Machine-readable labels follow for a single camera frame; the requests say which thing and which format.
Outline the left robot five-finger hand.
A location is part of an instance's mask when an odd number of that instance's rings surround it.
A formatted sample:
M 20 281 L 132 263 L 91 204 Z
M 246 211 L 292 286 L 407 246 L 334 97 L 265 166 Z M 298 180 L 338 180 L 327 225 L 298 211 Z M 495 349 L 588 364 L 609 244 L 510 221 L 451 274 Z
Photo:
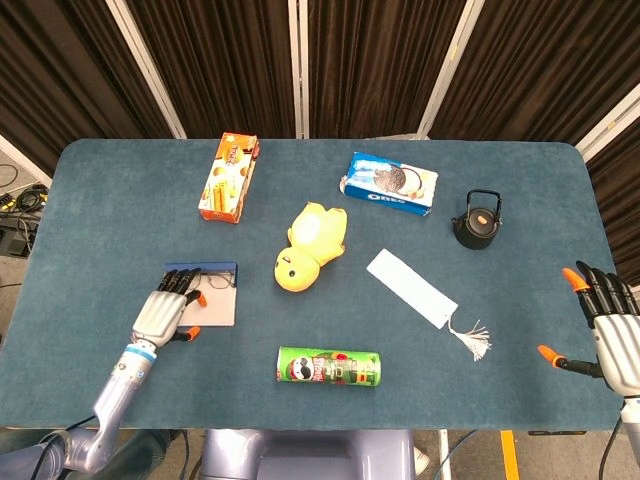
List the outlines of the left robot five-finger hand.
M 199 289 L 188 291 L 191 282 L 201 269 L 169 270 L 163 273 L 160 283 L 144 302 L 131 332 L 131 342 L 147 342 L 160 348 L 172 341 L 191 342 L 201 332 L 199 326 L 180 330 L 178 325 L 186 307 L 196 301 L 207 305 Z

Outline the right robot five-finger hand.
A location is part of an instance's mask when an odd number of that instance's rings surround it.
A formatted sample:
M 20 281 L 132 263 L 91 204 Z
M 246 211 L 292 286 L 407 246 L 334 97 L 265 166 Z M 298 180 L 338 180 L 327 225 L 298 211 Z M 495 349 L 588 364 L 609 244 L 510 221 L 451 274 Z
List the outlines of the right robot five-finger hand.
M 640 305 L 631 287 L 582 261 L 562 273 L 578 298 L 597 360 L 569 359 L 542 344 L 538 353 L 554 368 L 602 379 L 618 395 L 640 398 Z

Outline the black wire-frame eyeglasses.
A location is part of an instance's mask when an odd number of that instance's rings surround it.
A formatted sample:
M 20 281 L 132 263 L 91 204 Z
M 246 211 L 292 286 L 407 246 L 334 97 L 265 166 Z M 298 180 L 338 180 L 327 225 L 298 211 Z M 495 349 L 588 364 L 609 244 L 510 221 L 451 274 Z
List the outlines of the black wire-frame eyeglasses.
M 234 274 L 229 271 L 199 273 L 197 275 L 197 285 L 195 288 L 198 289 L 200 285 L 204 284 L 214 290 L 233 288 L 235 287 L 234 280 Z

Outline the blue felt table cover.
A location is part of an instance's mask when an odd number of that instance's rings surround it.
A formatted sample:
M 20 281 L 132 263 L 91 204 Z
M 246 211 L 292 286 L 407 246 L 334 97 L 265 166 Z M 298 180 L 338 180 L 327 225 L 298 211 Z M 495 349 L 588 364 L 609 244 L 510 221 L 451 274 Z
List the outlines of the blue felt table cover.
M 9 331 L 0 348 L 0 426 L 64 427 L 87 417 L 169 262 L 239 266 L 236 321 L 159 351 L 132 428 L 611 427 L 620 398 L 550 367 L 550 345 L 593 360 L 586 320 L 562 269 L 613 267 L 581 155 L 564 143 L 265 140 L 236 225 L 197 203 L 213 140 L 79 140 L 62 153 Z M 436 172 L 422 217 L 344 195 L 355 152 Z M 483 250 L 451 219 L 472 189 L 502 196 Z M 274 277 L 287 230 L 308 202 L 342 208 L 345 253 L 293 293 Z M 387 249 L 454 300 L 452 325 L 488 329 L 473 361 L 367 270 Z M 281 346 L 376 352 L 376 387 L 276 380 Z

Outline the dark jeans leg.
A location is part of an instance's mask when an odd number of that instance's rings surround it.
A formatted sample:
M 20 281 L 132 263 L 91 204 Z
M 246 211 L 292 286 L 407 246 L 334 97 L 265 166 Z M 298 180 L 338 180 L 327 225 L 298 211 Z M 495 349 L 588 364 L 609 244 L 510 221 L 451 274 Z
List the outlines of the dark jeans leg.
M 184 430 L 138 430 L 92 480 L 147 480 Z

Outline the orange biscuit box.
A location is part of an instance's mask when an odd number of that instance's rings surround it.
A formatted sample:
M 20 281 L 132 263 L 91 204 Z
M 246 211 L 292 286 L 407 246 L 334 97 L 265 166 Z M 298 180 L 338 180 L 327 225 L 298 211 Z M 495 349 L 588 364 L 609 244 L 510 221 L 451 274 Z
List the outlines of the orange biscuit box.
M 256 135 L 223 133 L 198 203 L 204 220 L 239 223 L 259 153 Z

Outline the brown pleated curtain panel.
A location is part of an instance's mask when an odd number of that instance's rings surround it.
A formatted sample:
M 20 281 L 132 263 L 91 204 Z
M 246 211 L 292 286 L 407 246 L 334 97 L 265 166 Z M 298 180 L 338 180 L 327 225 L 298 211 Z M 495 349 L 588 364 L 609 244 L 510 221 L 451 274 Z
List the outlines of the brown pleated curtain panel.
M 127 3 L 188 137 L 294 137 L 287 0 Z
M 618 275 L 640 285 L 640 117 L 587 162 Z
M 466 0 L 308 0 L 310 134 L 414 133 Z
M 429 132 L 577 144 L 640 83 L 640 0 L 485 0 Z
M 172 133 L 105 0 L 0 0 L 0 135 L 53 174 L 76 140 Z

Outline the yellow floor tape strip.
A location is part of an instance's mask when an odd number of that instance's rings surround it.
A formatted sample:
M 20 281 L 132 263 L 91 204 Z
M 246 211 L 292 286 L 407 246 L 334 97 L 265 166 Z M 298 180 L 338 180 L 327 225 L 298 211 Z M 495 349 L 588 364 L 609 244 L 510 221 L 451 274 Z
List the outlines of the yellow floor tape strip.
M 506 480 L 520 480 L 515 436 L 512 430 L 501 430 L 500 441 Z

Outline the black power box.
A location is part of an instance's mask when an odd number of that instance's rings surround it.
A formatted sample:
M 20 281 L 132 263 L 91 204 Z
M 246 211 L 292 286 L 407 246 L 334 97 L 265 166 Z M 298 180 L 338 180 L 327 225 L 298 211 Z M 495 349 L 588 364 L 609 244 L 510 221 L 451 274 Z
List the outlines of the black power box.
M 0 256 L 28 258 L 38 226 L 23 218 L 0 218 Z

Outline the yellow duck plush toy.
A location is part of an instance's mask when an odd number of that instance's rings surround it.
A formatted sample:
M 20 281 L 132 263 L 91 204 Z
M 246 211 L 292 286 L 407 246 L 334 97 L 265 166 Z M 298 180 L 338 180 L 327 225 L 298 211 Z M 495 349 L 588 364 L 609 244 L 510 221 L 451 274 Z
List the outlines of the yellow duck plush toy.
M 293 293 L 308 289 L 322 267 L 345 253 L 347 225 L 344 209 L 308 202 L 287 230 L 289 245 L 276 257 L 278 285 Z

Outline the green Pringles can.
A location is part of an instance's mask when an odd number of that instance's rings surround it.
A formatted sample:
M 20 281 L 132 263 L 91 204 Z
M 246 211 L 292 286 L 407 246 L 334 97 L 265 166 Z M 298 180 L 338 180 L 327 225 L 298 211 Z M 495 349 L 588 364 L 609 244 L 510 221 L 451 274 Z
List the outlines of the green Pringles can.
M 381 381 L 381 359 L 376 352 L 281 346 L 276 380 L 376 387 Z

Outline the black cast iron kettle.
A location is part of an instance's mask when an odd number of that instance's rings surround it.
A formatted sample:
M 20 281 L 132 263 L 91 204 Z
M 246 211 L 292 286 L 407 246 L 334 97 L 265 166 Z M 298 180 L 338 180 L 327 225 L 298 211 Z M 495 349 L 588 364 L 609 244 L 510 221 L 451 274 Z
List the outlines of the black cast iron kettle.
M 474 207 L 472 196 L 485 194 L 496 199 L 493 209 Z M 502 226 L 502 196 L 499 192 L 487 189 L 472 189 L 466 194 L 466 210 L 462 215 L 451 219 L 456 240 L 465 248 L 483 250 L 489 247 Z

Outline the grey robot torso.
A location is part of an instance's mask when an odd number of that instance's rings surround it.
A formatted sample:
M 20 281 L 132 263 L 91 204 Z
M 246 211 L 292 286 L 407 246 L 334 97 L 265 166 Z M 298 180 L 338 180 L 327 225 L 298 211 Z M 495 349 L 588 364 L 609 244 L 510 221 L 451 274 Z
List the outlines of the grey robot torso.
M 198 480 L 416 480 L 406 429 L 208 429 Z

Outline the white bookmark with tassel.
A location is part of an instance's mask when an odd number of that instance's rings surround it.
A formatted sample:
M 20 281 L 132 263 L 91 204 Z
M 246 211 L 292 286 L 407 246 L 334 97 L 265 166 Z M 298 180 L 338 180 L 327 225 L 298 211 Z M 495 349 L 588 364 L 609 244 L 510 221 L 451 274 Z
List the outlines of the white bookmark with tassel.
M 491 349 L 490 333 L 479 320 L 467 332 L 456 330 L 452 320 L 459 305 L 387 249 L 382 249 L 366 270 L 434 327 L 446 327 L 471 352 L 474 362 Z

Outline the blue Oreo cookie box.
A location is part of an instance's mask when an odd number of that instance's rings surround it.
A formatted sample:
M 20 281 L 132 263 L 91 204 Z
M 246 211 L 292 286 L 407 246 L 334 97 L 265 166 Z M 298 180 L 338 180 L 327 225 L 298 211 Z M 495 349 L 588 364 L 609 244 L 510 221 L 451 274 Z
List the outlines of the blue Oreo cookie box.
M 339 190 L 349 197 L 424 217 L 431 211 L 438 177 L 434 171 L 355 152 Z

